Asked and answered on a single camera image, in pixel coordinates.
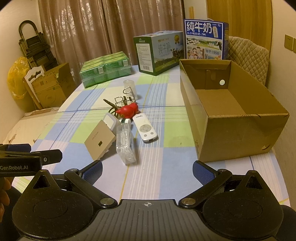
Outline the person's left hand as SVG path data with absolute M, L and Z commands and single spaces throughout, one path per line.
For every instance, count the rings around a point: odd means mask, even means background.
M 4 207 L 10 204 L 10 199 L 7 194 L 7 191 L 11 189 L 11 183 L 7 178 L 1 177 L 1 186 L 0 186 L 0 220 L 3 220 L 4 216 Z

